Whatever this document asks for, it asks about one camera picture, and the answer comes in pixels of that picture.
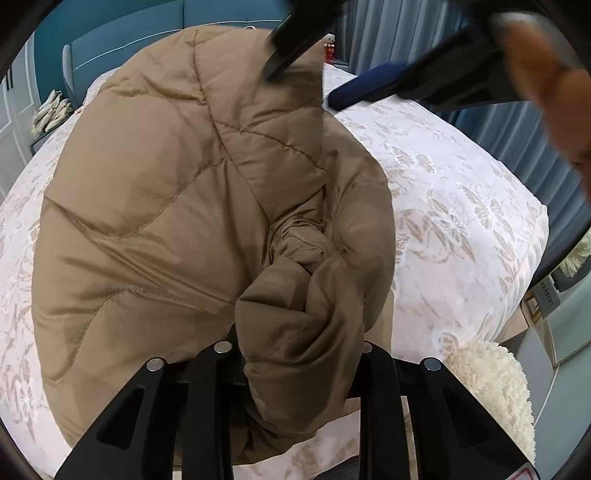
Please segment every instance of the blue curtain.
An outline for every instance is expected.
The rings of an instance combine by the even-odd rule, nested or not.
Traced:
[[[387,61],[411,63],[466,24],[441,0],[352,0],[337,29],[337,54],[362,73]],[[517,102],[441,114],[495,158],[548,207],[550,238],[534,281],[541,280],[591,226],[579,177],[549,145],[541,117]]]

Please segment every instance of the headboard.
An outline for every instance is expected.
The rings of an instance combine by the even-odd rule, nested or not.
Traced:
[[[117,18],[63,47],[62,75],[74,107],[102,73],[145,46],[187,27],[222,24],[275,28],[288,15],[285,0],[176,0]]]

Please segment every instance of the white bedspread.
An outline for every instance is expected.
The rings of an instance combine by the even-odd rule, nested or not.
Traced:
[[[89,89],[90,101],[104,81]],[[325,93],[350,75],[327,66]],[[0,207],[0,417],[31,464],[53,475],[69,452],[41,386],[31,318],[33,249],[43,192],[83,111],[31,160]],[[413,102],[358,105],[337,118],[381,163],[396,234],[393,356],[445,358],[493,339],[514,311],[548,237],[546,209],[499,162]],[[239,480],[309,479],[358,451],[351,414],[285,455],[235,468]]]

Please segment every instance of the white door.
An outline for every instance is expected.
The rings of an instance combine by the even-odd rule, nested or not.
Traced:
[[[9,91],[10,82],[4,77],[0,96],[0,200],[6,198],[10,187],[31,159],[30,152],[24,148],[18,123],[12,114],[8,101]]]
[[[33,40],[18,53],[0,92],[0,202],[31,159],[31,121],[39,105]]]
[[[35,79],[33,37],[27,40],[17,58],[12,62],[9,97],[11,97],[15,121],[18,123],[18,132],[29,151],[33,141],[31,123],[35,110],[40,105]]]

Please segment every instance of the brown puffer jacket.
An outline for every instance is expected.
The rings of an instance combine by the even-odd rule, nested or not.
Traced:
[[[254,403],[235,463],[339,415],[394,269],[379,164],[322,108],[322,49],[261,81],[268,31],[196,27],[101,88],[41,212],[33,318],[44,387],[74,444],[149,358],[236,324]]]

